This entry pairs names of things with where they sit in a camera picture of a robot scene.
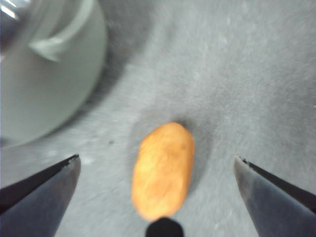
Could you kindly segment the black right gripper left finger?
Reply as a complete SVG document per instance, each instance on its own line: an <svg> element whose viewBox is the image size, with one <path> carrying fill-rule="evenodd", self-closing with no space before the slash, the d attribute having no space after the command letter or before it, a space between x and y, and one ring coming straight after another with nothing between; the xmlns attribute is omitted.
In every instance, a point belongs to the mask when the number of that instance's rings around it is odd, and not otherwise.
<svg viewBox="0 0 316 237"><path fill-rule="evenodd" d="M0 190L2 237L53 237L75 192L81 169L73 155Z"/></svg>

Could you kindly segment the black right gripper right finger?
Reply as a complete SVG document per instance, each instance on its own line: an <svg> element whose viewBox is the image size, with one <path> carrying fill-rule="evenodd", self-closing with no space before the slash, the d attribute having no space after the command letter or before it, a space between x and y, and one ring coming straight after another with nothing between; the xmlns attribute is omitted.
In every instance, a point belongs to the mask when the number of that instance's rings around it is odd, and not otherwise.
<svg viewBox="0 0 316 237"><path fill-rule="evenodd" d="M237 186L260 237L314 237L316 196L237 156Z"/></svg>

